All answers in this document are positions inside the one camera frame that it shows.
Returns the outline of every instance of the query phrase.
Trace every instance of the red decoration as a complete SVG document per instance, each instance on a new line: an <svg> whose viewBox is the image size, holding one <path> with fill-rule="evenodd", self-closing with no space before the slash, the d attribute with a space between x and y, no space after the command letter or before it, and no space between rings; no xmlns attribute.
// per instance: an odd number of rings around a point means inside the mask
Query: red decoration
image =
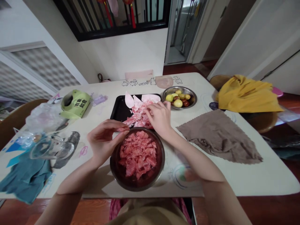
<svg viewBox="0 0 300 225"><path fill-rule="evenodd" d="M129 5L129 4L130 4L130 10L131 10L131 23L132 23L132 27L133 27L133 28L136 28L136 25L135 25L135 19L134 19L134 12L133 12L133 7L132 7L133 0L123 0L123 2L124 2L126 5Z"/></svg>
<svg viewBox="0 0 300 225"><path fill-rule="evenodd" d="M106 0L97 0L99 3L104 3L105 5L105 11L106 11L106 14L107 14L107 18L108 18L108 21L109 21L109 24L110 24L110 27L112 28L113 27L113 21L112 21L112 18L110 17L110 12L107 8L107 5L106 5Z"/></svg>

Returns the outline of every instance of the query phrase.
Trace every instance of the teal towel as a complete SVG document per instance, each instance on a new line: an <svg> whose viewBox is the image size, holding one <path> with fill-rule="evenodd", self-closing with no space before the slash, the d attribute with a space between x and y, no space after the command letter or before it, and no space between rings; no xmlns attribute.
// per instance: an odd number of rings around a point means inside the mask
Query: teal towel
<svg viewBox="0 0 300 225"><path fill-rule="evenodd" d="M12 166L10 173L0 182L0 192L14 193L17 199L32 204L51 176L49 160L30 159L30 152L19 156L19 163Z"/></svg>

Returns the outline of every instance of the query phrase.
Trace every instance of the person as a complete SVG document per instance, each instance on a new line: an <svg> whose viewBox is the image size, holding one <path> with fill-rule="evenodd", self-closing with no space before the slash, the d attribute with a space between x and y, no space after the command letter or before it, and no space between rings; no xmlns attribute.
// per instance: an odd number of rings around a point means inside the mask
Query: person
<svg viewBox="0 0 300 225"><path fill-rule="evenodd" d="M200 150L191 145L171 127L170 102L158 102L147 107L146 114L155 131L179 150L201 181L209 223L251 224L232 188L219 168ZM36 225L70 224L81 195L97 169L111 156L114 148L129 131L115 120L105 120L88 135L93 157L73 171L58 187ZM174 210L160 206L143 206L127 210L108 223L111 224L187 224Z"/></svg>

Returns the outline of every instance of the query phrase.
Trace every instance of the pink chair seat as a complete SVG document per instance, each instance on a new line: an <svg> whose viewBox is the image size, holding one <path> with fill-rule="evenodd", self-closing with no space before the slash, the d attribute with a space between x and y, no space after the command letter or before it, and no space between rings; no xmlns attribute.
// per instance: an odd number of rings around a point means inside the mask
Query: pink chair seat
<svg viewBox="0 0 300 225"><path fill-rule="evenodd" d="M272 92L274 94L276 94L278 98L281 97L281 96L283 96L283 92L280 89L278 89L277 87L273 87Z"/></svg>

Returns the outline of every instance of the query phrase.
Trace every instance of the red tassel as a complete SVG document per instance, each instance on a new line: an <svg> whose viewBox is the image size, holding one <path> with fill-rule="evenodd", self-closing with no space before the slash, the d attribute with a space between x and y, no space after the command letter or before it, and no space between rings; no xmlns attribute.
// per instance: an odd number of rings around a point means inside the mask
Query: red tassel
<svg viewBox="0 0 300 225"><path fill-rule="evenodd" d="M109 13L109 10L108 10L108 8L107 8L107 5L106 5L105 1L104 1L104 5L105 5L105 11L106 11L106 14L107 14L107 18L108 18L110 27L112 28L112 27L113 27L112 18L110 17L110 13Z"/></svg>
<svg viewBox="0 0 300 225"><path fill-rule="evenodd" d="M132 23L132 27L136 28L132 4L130 5L130 8L131 8L131 23Z"/></svg>

